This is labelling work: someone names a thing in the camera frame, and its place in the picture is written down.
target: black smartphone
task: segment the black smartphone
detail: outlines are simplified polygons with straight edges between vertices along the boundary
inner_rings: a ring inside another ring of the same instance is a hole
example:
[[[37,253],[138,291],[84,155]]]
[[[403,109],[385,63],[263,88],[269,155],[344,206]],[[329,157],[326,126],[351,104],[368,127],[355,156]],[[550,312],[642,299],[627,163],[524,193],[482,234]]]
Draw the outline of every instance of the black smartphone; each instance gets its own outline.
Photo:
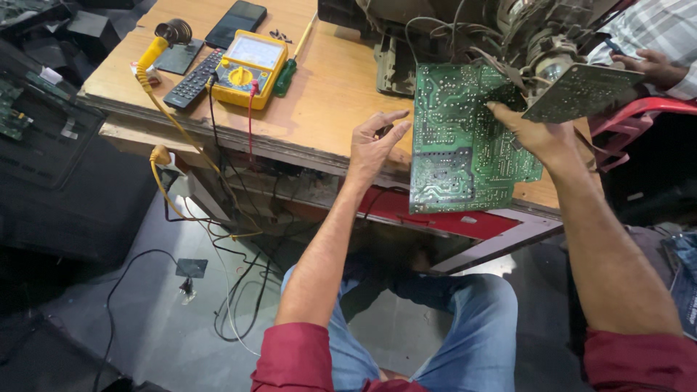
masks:
[[[266,7],[238,0],[206,36],[206,45],[227,49],[237,30],[254,33],[266,17]]]

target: motherboard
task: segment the motherboard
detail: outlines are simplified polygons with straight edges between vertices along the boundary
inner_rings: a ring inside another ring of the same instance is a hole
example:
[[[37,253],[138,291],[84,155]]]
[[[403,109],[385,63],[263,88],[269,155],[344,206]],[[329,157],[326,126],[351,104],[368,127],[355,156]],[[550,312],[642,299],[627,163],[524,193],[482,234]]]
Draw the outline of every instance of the motherboard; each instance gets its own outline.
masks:
[[[9,80],[0,79],[0,135],[12,137],[14,140],[21,140],[24,129],[33,122],[33,119],[24,113],[12,108],[23,91],[23,88],[15,86]]]
[[[516,182],[540,180],[542,164],[493,117],[490,100],[526,107],[483,63],[417,66],[410,213],[505,208]]]

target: human hand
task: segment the human hand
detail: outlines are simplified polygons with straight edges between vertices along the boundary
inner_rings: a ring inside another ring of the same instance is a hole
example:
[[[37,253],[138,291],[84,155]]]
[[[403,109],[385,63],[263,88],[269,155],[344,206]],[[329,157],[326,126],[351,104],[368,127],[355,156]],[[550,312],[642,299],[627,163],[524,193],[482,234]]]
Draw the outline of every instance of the human hand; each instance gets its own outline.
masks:
[[[661,52],[649,49],[639,49],[636,55],[645,60],[639,62],[628,56],[612,53],[610,56],[613,61],[619,61],[625,65],[627,70],[642,72],[646,75],[644,81],[667,91],[680,83],[689,72],[687,67],[674,67],[668,61],[668,57]]]
[[[385,159],[411,127],[411,122],[402,121],[392,128],[382,139],[375,137],[375,132],[392,122],[403,119],[409,114],[408,110],[397,110],[390,113],[377,112],[368,121],[353,129],[351,139],[351,163],[348,165],[347,183],[354,183],[367,190],[380,172]]]
[[[487,107],[547,169],[573,163],[574,160],[582,162],[576,150],[574,125],[571,121],[562,124],[533,123],[523,119],[523,113],[514,112],[505,104],[487,102]]]

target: black remote control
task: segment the black remote control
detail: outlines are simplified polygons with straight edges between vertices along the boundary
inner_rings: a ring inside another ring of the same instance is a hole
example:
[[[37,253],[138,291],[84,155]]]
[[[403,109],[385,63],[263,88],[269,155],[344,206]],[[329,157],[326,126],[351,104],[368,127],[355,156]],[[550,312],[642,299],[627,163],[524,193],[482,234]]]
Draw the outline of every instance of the black remote control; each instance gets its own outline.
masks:
[[[210,73],[215,70],[215,67],[220,62],[222,54],[223,51],[220,48],[213,50],[213,53],[209,54],[172,91],[164,96],[162,101],[165,105],[177,110],[185,110],[189,107],[206,90],[206,82],[210,77]]]

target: red shirt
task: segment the red shirt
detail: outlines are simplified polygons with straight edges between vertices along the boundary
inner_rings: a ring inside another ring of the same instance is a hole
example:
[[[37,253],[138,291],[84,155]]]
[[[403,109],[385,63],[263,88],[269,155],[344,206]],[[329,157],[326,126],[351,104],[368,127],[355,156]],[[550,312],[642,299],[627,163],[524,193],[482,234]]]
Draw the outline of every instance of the red shirt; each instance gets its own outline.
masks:
[[[697,390],[697,346],[672,335],[620,335],[588,330],[585,369],[601,392]],[[264,333],[252,391],[333,392],[329,332],[309,323]],[[362,392],[425,392],[417,382],[366,380]]]

